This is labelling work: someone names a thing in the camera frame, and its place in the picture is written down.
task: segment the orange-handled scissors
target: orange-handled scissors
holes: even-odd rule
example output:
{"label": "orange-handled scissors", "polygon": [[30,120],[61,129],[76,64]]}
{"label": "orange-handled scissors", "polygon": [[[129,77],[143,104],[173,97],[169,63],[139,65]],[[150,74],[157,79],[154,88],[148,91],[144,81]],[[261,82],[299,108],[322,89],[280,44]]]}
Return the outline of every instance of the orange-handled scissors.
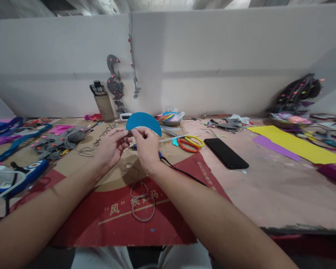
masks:
{"label": "orange-handled scissors", "polygon": [[[196,142],[193,142],[191,139],[195,139],[195,140],[199,141],[200,144],[198,144]],[[178,138],[177,142],[182,149],[184,149],[185,151],[191,152],[191,153],[197,153],[197,152],[200,151],[200,149],[202,147],[204,147],[203,140],[199,139],[196,136],[187,135],[187,136],[184,137],[184,139]],[[183,144],[189,145],[189,146],[193,147],[195,150],[186,148],[186,147],[183,146]]]}

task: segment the black smartphone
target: black smartphone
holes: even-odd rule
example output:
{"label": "black smartphone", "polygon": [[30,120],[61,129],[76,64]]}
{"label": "black smartphone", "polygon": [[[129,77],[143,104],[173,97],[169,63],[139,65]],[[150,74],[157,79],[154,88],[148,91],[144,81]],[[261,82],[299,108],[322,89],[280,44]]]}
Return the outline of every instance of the black smartphone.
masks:
{"label": "black smartphone", "polygon": [[246,169],[249,164],[219,138],[204,139],[204,143],[228,169]]}

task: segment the metal bowl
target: metal bowl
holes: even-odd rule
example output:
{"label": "metal bowl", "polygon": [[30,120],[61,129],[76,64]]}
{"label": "metal bowl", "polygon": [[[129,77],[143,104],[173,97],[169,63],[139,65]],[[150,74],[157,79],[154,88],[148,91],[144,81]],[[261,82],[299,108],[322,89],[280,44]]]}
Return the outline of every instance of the metal bowl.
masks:
{"label": "metal bowl", "polygon": [[181,123],[182,120],[180,121],[162,121],[159,120],[159,124],[161,125],[167,125],[167,126],[177,126]]}
{"label": "metal bowl", "polygon": [[275,125],[276,127],[282,128],[282,129],[288,129],[288,130],[300,130],[300,129],[304,129],[310,125],[314,125],[315,122],[311,121],[312,123],[292,123],[289,121],[281,121],[281,120],[277,120],[274,119],[272,117],[269,117],[271,119],[271,122],[273,123],[273,125]]}

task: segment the pink table surface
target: pink table surface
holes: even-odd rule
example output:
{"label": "pink table surface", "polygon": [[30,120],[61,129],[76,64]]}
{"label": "pink table surface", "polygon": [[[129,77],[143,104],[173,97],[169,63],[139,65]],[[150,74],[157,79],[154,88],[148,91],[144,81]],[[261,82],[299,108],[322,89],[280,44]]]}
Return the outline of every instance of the pink table surface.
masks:
{"label": "pink table surface", "polygon": [[[185,120],[183,126],[190,134],[203,132],[209,119]],[[262,120],[252,122],[264,125]],[[303,224],[336,229],[336,183],[319,174],[311,162],[295,162],[254,143],[252,139],[258,134],[247,129],[236,134],[213,131],[226,135],[221,140],[250,165],[246,174],[227,169],[207,146],[200,152],[234,205],[258,226],[298,228],[297,224]],[[199,135],[201,139],[213,138],[207,133]]]}

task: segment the blue strap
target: blue strap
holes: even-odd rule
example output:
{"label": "blue strap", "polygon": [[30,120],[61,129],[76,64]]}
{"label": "blue strap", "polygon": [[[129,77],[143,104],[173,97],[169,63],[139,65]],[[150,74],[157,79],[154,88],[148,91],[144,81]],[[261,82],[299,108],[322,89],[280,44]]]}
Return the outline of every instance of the blue strap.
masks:
{"label": "blue strap", "polygon": [[40,131],[37,131],[36,133],[33,133],[33,134],[28,134],[28,135],[23,136],[23,137],[19,138],[18,140],[14,141],[12,143],[11,147],[7,151],[5,151],[3,154],[0,155],[0,161],[5,160],[7,157],[12,155],[18,149],[18,147],[20,146],[21,143],[25,142],[29,138],[41,135],[43,132],[46,132],[50,128],[52,128],[52,125],[47,124],[46,127],[42,128]]}
{"label": "blue strap", "polygon": [[16,128],[21,127],[24,124],[23,117],[13,118],[10,122],[0,126],[0,136],[9,136]]}

